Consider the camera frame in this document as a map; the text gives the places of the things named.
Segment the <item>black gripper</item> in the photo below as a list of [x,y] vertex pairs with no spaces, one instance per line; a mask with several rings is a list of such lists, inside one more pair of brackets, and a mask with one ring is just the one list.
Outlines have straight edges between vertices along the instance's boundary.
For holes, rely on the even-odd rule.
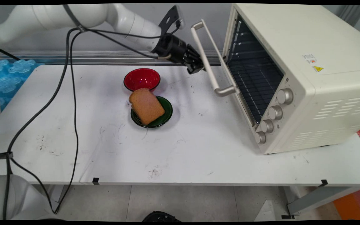
[[184,57],[186,54],[186,67],[189,74],[205,70],[199,53],[190,44],[175,35],[170,34],[160,37],[152,53],[156,53],[159,57],[168,57],[170,55],[167,60],[182,65],[185,65]]

